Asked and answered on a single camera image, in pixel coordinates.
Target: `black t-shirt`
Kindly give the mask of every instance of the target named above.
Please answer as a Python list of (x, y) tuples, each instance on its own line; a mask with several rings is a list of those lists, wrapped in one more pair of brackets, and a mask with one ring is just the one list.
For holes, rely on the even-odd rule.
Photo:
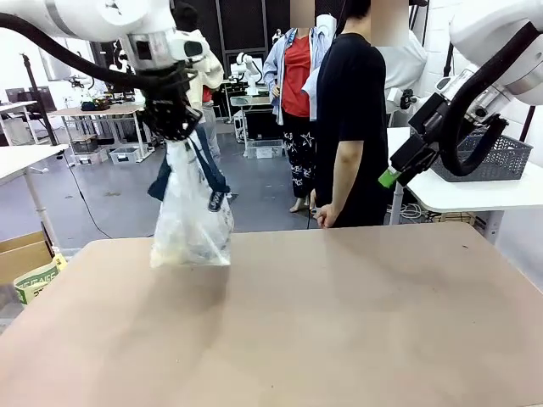
[(344, 211), (364, 210), (382, 196), (378, 178), (389, 166), (383, 56), (363, 36), (343, 34), (322, 61), (317, 82), (316, 204), (332, 202), (333, 167), (339, 142), (363, 141), (355, 185)]

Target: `white plastic bag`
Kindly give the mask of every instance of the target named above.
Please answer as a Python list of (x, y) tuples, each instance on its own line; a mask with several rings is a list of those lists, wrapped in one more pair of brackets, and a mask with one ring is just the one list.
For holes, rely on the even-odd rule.
[(151, 267), (162, 265), (229, 265), (233, 217), (227, 198), (217, 212), (209, 209), (210, 185), (194, 152), (201, 151), (196, 132), (191, 140), (167, 142), (170, 180), (151, 250)]

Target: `light blue shirt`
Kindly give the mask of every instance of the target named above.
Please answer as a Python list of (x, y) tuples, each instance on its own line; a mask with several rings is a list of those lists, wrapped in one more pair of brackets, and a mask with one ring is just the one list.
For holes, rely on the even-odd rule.
[[(275, 98), (272, 93), (273, 87), (276, 83), (281, 89), (283, 89), (284, 74), (285, 74), (285, 53), (289, 49), (296, 37), (297, 29), (290, 29), (284, 36), (279, 38), (264, 63), (264, 82), (267, 84), (270, 91), (270, 102), (273, 106), (273, 113), (277, 116), (277, 123), (283, 125), (283, 111), (281, 106), (283, 105), (283, 93), (279, 95), (279, 98)], [(311, 56), (311, 75), (309, 81), (315, 81), (315, 75), (313, 73), (320, 68), (324, 55), (330, 48), (331, 42), (328, 39), (324, 31), (320, 31), (317, 28), (312, 28), (310, 32), (310, 56)], [(310, 94), (310, 116), (311, 121), (316, 120), (316, 97), (312, 97)]]

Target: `person in black shirt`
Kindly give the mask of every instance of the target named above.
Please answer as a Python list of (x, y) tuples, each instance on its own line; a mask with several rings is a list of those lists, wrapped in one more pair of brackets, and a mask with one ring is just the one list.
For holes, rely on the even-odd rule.
[(370, 0), (347, 0), (347, 22), (317, 81), (315, 199), (320, 227), (382, 225), (388, 168), (386, 66), (370, 45)]

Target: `black hair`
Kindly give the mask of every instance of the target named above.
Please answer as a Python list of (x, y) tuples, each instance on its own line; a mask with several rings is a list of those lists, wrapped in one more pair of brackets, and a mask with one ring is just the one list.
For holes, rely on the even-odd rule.
[(370, 12), (372, 0), (346, 0), (345, 18), (362, 19)]
[(172, 13), (179, 31), (192, 32), (198, 29), (198, 11), (190, 4), (176, 2)]

